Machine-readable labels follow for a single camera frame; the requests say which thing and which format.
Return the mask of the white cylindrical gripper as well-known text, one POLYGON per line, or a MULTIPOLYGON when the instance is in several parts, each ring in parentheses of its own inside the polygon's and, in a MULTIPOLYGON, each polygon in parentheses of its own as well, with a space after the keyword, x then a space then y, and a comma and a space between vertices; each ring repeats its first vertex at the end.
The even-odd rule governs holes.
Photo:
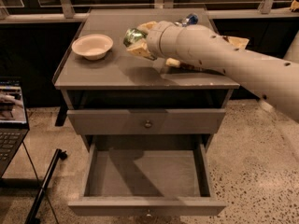
POLYGON ((185 31, 184 27, 169 21, 149 21, 138 25, 137 29, 148 35, 146 39, 139 39, 126 49, 130 54, 152 61, 155 57, 186 58, 187 46, 179 40, 181 33, 185 31))

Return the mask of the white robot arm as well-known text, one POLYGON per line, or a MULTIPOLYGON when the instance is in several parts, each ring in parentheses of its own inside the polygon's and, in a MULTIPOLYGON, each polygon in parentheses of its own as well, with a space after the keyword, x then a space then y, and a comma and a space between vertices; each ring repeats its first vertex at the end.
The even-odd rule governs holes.
POLYGON ((144 23, 126 32, 127 51, 151 60, 172 58, 217 71, 289 118, 299 121, 299 64, 239 49, 204 25, 144 23))

